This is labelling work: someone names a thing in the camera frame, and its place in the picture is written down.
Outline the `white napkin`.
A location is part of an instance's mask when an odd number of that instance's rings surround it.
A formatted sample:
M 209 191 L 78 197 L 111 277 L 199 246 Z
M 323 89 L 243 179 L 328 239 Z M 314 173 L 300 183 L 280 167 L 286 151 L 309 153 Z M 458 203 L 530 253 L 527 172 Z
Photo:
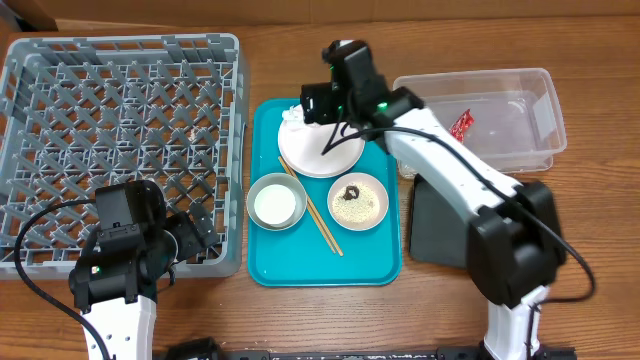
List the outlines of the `white napkin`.
M 282 122 L 287 127 L 304 127 L 304 112 L 303 107 L 298 104 L 291 106 L 282 112 Z

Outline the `red snack wrapper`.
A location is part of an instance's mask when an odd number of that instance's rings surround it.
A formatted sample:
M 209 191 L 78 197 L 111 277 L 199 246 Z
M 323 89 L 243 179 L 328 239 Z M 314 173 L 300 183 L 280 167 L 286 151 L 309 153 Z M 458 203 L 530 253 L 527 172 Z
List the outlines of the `red snack wrapper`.
M 475 119 L 471 111 L 467 109 L 449 128 L 449 133 L 460 143 L 464 142 L 465 134 L 474 124 Z

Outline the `small pink bowl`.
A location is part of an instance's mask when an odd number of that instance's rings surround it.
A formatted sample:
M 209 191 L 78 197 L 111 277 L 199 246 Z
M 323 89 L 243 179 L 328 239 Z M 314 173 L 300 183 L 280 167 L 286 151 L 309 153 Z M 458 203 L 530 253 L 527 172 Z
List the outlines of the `small pink bowl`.
M 389 197 L 378 179 L 355 172 L 341 176 L 332 184 L 327 205 L 339 225 L 351 231 L 366 231 L 383 221 L 389 209 Z

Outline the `white paper cup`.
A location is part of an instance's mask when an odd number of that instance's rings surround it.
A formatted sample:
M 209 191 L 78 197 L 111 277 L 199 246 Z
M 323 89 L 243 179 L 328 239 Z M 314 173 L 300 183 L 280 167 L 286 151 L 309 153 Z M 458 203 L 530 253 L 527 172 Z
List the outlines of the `white paper cup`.
M 281 227 L 293 216 L 296 208 L 294 193 L 286 186 L 273 184 L 260 190 L 254 201 L 257 217 L 272 227 Z

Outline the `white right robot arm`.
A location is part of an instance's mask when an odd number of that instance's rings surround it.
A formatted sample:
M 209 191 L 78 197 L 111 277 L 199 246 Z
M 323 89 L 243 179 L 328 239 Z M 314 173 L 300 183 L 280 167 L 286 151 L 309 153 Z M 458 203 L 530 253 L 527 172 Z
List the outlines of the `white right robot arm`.
M 346 122 L 411 166 L 454 212 L 463 229 L 465 267 L 489 302 L 484 359 L 537 359 L 540 308 L 566 262 L 551 190 L 522 184 L 456 140 L 411 90 L 387 86 L 363 40 L 335 40 L 322 51 L 331 79 L 302 86 L 304 121 Z

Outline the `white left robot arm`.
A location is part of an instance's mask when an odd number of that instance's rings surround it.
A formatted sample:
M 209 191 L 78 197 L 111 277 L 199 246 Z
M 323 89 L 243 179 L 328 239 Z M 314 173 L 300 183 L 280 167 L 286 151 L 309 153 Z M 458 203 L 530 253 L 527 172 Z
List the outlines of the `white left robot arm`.
M 163 191 L 149 180 L 100 188 L 95 205 L 98 226 L 69 274 L 89 356 L 149 359 L 157 282 L 217 242 L 211 214 L 199 202 L 169 214 Z

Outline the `large white plate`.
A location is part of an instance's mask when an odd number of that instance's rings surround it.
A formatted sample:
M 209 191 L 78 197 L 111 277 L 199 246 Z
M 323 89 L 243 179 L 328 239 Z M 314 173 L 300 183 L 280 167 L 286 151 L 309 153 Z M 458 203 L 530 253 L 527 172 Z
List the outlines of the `large white plate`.
M 333 129 L 332 125 L 317 124 L 287 127 L 281 122 L 277 143 L 282 158 L 307 177 L 330 178 L 346 172 L 360 159 L 365 141 L 348 140 L 322 155 Z

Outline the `wooden chopstick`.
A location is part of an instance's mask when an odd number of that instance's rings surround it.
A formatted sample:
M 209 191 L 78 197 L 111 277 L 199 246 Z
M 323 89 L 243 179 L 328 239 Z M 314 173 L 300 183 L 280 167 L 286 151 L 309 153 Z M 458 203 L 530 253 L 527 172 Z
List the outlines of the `wooden chopstick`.
M 285 162 L 285 160 L 281 156 L 278 157 L 278 160 L 279 160 L 281 166 L 283 167 L 283 169 L 285 170 L 285 172 L 288 175 L 294 177 L 297 181 L 299 181 L 299 178 L 296 175 L 295 171 Z M 307 202 L 308 212 L 310 213 L 314 223 L 316 224 L 317 228 L 321 232 L 321 234 L 322 234 L 323 238 L 325 239 L 327 245 L 329 246 L 330 250 L 334 254 L 338 254 L 340 257 L 342 257 L 344 255 L 343 250 L 341 249 L 341 247 L 339 246 L 339 244 L 336 241 L 335 237 L 331 233 L 329 227 L 327 226 L 326 222 L 324 221 L 324 219 L 320 215 L 318 209 L 316 208 L 316 206 L 315 206 L 315 204 L 312 201 L 310 196 L 307 196 L 306 202 Z
M 295 174 L 295 172 L 289 167 L 289 165 L 285 162 L 285 160 L 282 158 L 282 156 L 278 156 L 278 161 L 280 162 L 281 166 L 283 167 L 283 169 L 285 170 L 285 172 L 292 176 L 294 179 L 296 179 L 300 184 L 300 180 L 298 178 L 298 176 Z M 333 254 L 337 253 L 337 250 L 334 246 L 334 244 L 332 243 L 332 241 L 329 239 L 328 234 L 326 233 L 324 226 L 321 223 L 321 219 L 318 217 L 317 211 L 314 210 L 312 208 L 312 201 L 309 198 L 309 196 L 306 196 L 306 211 L 309 213 L 309 215 L 311 216 L 311 218 L 313 219 L 314 224 L 316 225 L 316 227 L 318 228 L 318 230 L 320 231 L 320 234 L 322 235 L 322 237 L 324 238 L 325 242 L 327 243 L 327 245 L 329 246 L 329 249 L 331 250 L 331 252 Z

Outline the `grey bowl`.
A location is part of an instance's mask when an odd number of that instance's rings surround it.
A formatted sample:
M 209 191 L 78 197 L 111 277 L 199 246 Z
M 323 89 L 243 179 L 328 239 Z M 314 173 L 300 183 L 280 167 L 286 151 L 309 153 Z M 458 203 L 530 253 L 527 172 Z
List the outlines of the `grey bowl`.
M 264 222 L 262 222 L 256 215 L 254 210 L 254 201 L 257 193 L 262 190 L 264 187 L 268 185 L 279 184 L 288 187 L 295 195 L 296 198 L 296 208 L 293 216 L 289 219 L 287 223 L 285 223 L 281 227 L 272 227 Z M 306 191 L 302 184 L 300 184 L 296 179 L 286 173 L 271 173 L 259 178 L 250 188 L 247 200 L 246 207 L 251 220 L 257 224 L 259 227 L 272 230 L 272 231 L 280 231 L 288 229 L 294 226 L 305 214 L 306 212 Z

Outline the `wooden chopstick left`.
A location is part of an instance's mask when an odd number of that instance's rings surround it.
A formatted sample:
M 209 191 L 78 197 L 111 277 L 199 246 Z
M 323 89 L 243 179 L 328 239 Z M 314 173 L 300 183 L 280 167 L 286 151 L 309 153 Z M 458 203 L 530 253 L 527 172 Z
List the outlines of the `wooden chopstick left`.
M 283 169 L 285 170 L 285 172 L 292 176 L 294 179 L 296 179 L 300 184 L 300 180 L 298 178 L 298 176 L 295 174 L 295 172 L 289 167 L 289 165 L 285 162 L 285 160 L 282 158 L 282 156 L 278 156 L 278 161 L 280 162 L 281 166 L 283 167 Z M 306 211 L 309 213 L 309 215 L 311 216 L 311 218 L 313 219 L 314 224 L 316 225 L 316 227 L 318 228 L 318 230 L 320 231 L 320 234 L 322 235 L 322 237 L 324 238 L 325 242 L 327 243 L 327 245 L 329 246 L 329 249 L 331 250 L 331 252 L 333 254 L 337 253 L 337 250 L 334 246 L 334 244 L 332 243 L 332 241 L 329 239 L 328 234 L 326 233 L 324 226 L 321 223 L 321 219 L 318 217 L 317 211 L 314 210 L 312 208 L 312 201 L 309 198 L 309 196 L 306 196 Z

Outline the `brown food lump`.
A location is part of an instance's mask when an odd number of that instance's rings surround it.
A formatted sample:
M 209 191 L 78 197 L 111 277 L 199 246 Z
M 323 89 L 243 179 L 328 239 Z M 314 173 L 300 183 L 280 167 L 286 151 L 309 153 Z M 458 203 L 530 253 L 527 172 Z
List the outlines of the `brown food lump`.
M 348 185 L 344 189 L 342 198 L 345 201 L 355 200 L 359 197 L 360 189 L 356 185 Z

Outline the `white rice pile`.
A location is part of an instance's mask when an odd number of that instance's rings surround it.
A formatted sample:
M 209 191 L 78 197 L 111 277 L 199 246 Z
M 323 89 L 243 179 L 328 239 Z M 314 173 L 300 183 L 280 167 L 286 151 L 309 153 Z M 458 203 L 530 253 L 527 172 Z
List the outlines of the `white rice pile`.
M 345 201 L 342 198 L 348 185 L 356 185 L 360 189 L 357 199 Z M 376 192 L 361 182 L 351 182 L 346 186 L 338 191 L 331 202 L 331 210 L 336 220 L 354 227 L 361 227 L 373 221 L 380 213 L 380 200 Z

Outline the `grey dish rack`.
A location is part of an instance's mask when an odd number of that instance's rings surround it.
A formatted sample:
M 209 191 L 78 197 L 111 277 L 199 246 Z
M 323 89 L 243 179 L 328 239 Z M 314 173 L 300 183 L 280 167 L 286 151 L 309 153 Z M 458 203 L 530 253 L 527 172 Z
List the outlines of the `grey dish rack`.
M 23 38 L 1 71 L 1 276 L 63 279 L 104 186 L 151 180 L 170 214 L 194 202 L 219 243 L 180 277 L 242 262 L 250 72 L 230 33 Z

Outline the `clear plastic bin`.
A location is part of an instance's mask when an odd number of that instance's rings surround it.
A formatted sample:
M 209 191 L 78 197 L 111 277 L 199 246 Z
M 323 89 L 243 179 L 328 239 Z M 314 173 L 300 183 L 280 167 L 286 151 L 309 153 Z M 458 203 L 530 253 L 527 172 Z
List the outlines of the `clear plastic bin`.
M 447 129 L 468 112 L 474 123 L 463 144 L 503 173 L 545 171 L 567 147 L 557 92 L 543 68 L 406 75 L 393 86 L 421 97 Z

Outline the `black tray bin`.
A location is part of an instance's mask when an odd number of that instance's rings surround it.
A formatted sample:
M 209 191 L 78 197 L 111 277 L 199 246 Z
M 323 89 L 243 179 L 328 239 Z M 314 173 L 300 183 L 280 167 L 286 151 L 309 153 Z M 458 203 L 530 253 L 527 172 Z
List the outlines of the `black tray bin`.
M 423 263 L 466 268 L 466 223 L 422 176 L 416 175 L 410 221 L 410 256 Z

